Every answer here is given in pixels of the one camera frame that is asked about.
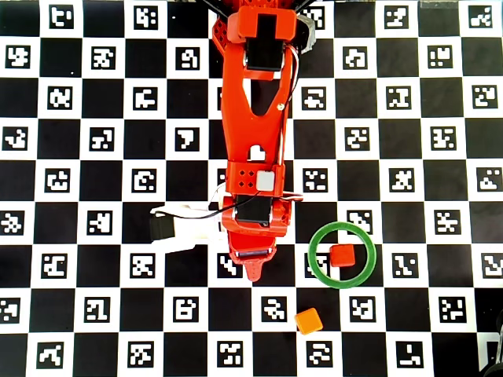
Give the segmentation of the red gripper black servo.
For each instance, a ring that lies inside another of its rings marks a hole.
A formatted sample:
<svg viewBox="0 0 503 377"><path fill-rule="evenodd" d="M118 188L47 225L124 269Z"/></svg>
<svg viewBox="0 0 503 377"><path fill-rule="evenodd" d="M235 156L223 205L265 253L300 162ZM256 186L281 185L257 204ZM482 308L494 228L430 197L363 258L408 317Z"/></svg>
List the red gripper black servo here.
<svg viewBox="0 0 503 377"><path fill-rule="evenodd" d="M292 202L270 196L226 196L222 225L229 248L243 265L247 278L258 281L278 238L286 235L292 217Z"/></svg>

